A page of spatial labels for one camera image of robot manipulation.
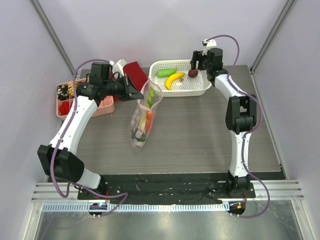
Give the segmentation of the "toy purple onion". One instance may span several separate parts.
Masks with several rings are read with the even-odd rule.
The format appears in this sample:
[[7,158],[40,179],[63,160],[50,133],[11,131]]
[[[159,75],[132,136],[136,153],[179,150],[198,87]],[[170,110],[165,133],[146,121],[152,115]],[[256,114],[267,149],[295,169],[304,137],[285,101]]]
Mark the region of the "toy purple onion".
[[199,74],[199,70],[198,69],[190,69],[189,71],[188,71],[188,76],[190,77],[190,78],[195,78],[195,77],[197,77],[198,76],[198,74]]

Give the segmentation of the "clear zip top bag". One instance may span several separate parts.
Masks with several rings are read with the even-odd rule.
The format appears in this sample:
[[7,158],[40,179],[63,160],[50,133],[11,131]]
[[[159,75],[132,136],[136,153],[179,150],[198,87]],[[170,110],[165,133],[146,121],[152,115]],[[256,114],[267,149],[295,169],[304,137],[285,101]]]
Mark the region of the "clear zip top bag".
[[154,123],[157,107],[163,99],[162,89],[150,78],[140,92],[144,98],[137,100],[130,122],[130,144],[136,153],[145,145]]

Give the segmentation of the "toy orange carrot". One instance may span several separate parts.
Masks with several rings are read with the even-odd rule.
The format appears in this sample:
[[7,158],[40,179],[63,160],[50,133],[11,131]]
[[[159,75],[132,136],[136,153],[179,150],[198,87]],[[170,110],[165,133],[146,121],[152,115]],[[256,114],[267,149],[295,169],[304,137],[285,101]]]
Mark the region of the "toy orange carrot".
[[147,111],[145,114],[145,133],[148,134],[153,124],[153,114],[151,111]]

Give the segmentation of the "toy celery leek stalk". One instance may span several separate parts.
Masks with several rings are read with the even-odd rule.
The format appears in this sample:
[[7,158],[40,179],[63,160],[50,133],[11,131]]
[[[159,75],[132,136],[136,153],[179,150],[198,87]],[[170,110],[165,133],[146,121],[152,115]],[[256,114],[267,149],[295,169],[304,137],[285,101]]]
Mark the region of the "toy celery leek stalk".
[[132,116],[132,121],[131,121],[131,139],[132,139],[132,144],[134,147],[142,147],[146,141],[144,142],[139,142],[137,138],[140,138],[142,134],[146,134],[145,131],[145,125],[146,125],[146,112],[150,111],[152,112],[153,116],[153,111],[151,110],[151,107],[153,106],[153,98],[156,96],[156,93],[153,88],[150,88],[147,92],[147,102],[146,102],[146,109],[141,108],[141,105],[137,105],[137,109],[134,112],[134,115]]

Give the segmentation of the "toy dark green avocado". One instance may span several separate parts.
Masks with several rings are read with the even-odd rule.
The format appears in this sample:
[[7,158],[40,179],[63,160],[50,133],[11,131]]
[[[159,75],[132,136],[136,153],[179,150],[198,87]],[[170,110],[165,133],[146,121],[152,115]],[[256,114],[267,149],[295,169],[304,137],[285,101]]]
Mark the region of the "toy dark green avocado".
[[143,133],[139,138],[137,138],[137,140],[138,140],[139,142],[145,142],[146,139],[147,139],[147,136],[146,136],[146,134],[144,134],[144,133]]

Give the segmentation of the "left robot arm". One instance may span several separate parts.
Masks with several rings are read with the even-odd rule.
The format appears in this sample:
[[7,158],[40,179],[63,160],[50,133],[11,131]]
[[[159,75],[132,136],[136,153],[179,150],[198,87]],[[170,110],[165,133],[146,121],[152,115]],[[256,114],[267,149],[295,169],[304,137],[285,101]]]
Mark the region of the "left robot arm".
[[72,106],[61,128],[48,145],[40,145],[37,155],[44,173],[51,178],[89,188],[89,194],[100,200],[107,192],[102,177],[85,168],[76,156],[80,138],[87,123],[106,97],[122,102],[143,99],[123,67],[126,62],[91,61],[89,79],[77,82]]

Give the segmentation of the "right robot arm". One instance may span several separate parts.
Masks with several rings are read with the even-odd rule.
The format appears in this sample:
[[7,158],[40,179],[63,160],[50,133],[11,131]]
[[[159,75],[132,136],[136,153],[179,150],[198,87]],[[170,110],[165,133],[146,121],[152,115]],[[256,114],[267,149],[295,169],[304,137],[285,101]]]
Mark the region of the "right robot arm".
[[225,190],[236,198],[250,188],[249,144],[257,124],[257,100],[241,90],[224,69],[222,49],[193,51],[190,66],[192,70],[206,71],[208,81],[227,99],[225,125],[231,134],[231,164]]

